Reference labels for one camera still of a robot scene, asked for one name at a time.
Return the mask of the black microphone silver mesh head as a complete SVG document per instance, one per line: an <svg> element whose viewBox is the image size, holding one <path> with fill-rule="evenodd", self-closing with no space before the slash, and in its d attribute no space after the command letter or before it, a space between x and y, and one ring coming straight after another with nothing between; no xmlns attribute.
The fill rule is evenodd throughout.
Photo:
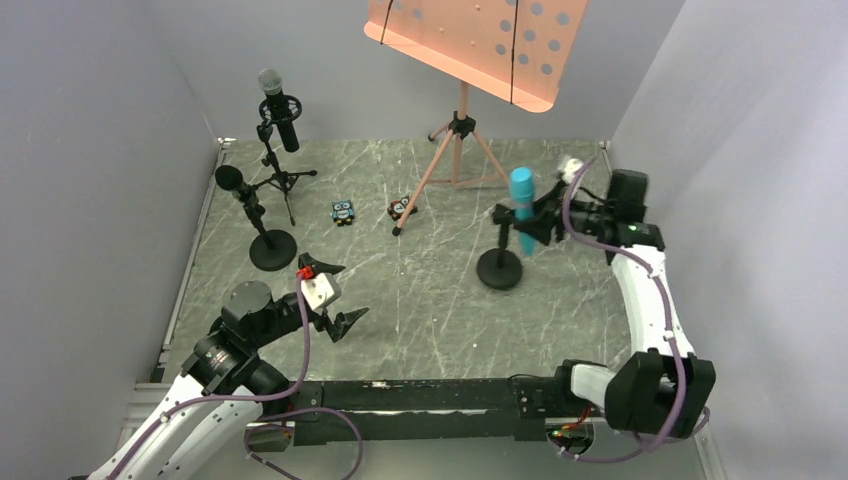
<svg viewBox="0 0 848 480"><path fill-rule="evenodd" d="M266 106L278 128L284 149L289 153L297 152L300 143L293 126L289 100L282 90L281 75L274 69L263 69L258 75L258 84L266 96Z"/></svg>

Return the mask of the blue microphone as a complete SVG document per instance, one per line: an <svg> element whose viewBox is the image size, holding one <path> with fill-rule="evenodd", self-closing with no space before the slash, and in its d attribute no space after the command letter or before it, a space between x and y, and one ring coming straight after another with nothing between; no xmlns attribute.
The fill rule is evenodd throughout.
<svg viewBox="0 0 848 480"><path fill-rule="evenodd" d="M509 176L509 193L514 203L514 216L526 220L533 216L535 200L534 173L528 167L518 167Z"/></svg>

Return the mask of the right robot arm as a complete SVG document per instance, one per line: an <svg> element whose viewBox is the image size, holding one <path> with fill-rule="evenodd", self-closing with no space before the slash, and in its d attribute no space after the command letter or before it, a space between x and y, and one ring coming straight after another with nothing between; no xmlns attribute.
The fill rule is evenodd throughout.
<svg viewBox="0 0 848 480"><path fill-rule="evenodd" d="M678 319L665 241L645 220L648 178L617 169L604 198L582 201L576 193L587 169L580 160L565 161L555 187L517 226L544 245L569 235L605 253L625 306L630 357L619 370L566 360L556 381L566 396L599 408L611 428L639 436L646 448L688 438L708 418L716 372L697 356Z"/></svg>

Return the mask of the black round base mic stand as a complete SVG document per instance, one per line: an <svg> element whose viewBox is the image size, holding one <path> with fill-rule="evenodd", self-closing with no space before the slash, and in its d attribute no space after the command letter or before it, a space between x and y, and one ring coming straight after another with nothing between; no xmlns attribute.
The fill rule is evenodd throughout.
<svg viewBox="0 0 848 480"><path fill-rule="evenodd" d="M508 248L513 220L510 209L502 204L495 205L492 221L499 228L498 243L495 248L484 252L476 264L479 280L493 290L511 290L519 284L523 276L520 259Z"/></svg>

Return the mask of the black microphone orange end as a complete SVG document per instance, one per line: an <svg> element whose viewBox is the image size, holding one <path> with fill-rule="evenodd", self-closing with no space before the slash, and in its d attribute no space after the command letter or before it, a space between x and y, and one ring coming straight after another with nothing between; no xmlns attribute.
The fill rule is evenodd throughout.
<svg viewBox="0 0 848 480"><path fill-rule="evenodd" d="M265 209L259 203L256 188L245 182L240 169L231 165L221 165L216 168L214 178L219 188L230 192L241 203L252 223L261 221Z"/></svg>

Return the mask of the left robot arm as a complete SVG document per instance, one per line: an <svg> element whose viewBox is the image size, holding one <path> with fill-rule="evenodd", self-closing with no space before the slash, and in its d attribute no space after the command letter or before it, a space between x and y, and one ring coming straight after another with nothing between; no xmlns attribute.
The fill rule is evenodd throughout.
<svg viewBox="0 0 848 480"><path fill-rule="evenodd" d="M367 312L329 316L328 306L342 295L335 277L344 269L304 253L292 293L275 298L262 281L239 284L154 411L89 478L189 476L248 424L291 413L309 371L312 332L338 342ZM289 379L260 351L296 332L303 335L303 360Z"/></svg>

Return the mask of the black round base clip stand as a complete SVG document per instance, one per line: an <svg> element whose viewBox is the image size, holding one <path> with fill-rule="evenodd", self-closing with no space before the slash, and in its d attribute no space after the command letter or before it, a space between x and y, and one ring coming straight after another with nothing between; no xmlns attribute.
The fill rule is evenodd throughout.
<svg viewBox="0 0 848 480"><path fill-rule="evenodd" d="M261 219L264 208L259 205L246 205L244 211L258 235L249 248L251 263L262 271L279 271L288 266L297 253L294 237L284 230L267 230Z"/></svg>

